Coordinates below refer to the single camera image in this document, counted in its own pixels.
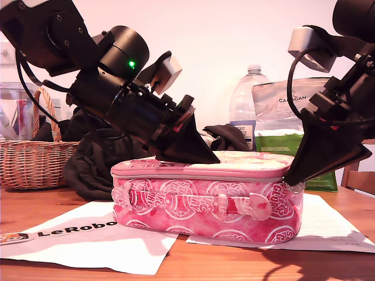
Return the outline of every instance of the wooden table surface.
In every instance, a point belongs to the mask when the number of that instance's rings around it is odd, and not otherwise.
[[[339,188],[320,195],[370,240],[375,241],[375,199]],[[1,232],[19,232],[86,202],[72,189],[1,190]],[[185,243],[180,235],[155,276],[111,269],[76,269],[54,263],[1,259],[8,280],[375,280],[375,254],[244,249]]]

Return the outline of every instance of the green led light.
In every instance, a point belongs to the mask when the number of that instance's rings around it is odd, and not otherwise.
[[[131,61],[129,61],[128,64],[129,64],[129,66],[130,66],[131,69],[135,68],[135,62],[134,61],[131,60]]]

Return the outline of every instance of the pink zippered pouch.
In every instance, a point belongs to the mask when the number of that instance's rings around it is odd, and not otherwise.
[[[111,169],[114,219],[127,227],[278,244],[301,225],[302,193],[282,181],[292,156],[215,152],[219,164],[124,161]]]

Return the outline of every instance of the plastic bag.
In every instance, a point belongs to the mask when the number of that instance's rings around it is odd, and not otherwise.
[[[303,78],[293,81],[292,98],[301,110],[318,91],[324,90],[328,78]],[[287,82],[256,85],[252,88],[257,150],[295,156],[304,135],[302,121],[294,115],[287,101]],[[306,182],[307,190],[337,191],[335,172]]]

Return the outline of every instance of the paper sheet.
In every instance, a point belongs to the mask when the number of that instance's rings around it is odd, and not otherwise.
[[[375,244],[361,234],[340,213],[329,206],[320,196],[304,194],[301,229],[291,241],[259,246],[202,237],[189,237],[187,243],[227,245],[247,248],[355,251],[375,253]]]
[[[113,205],[113,202],[90,202],[27,229],[24,232],[37,237],[32,241],[2,245],[0,257],[53,262],[73,268],[156,274],[177,235],[115,224]]]

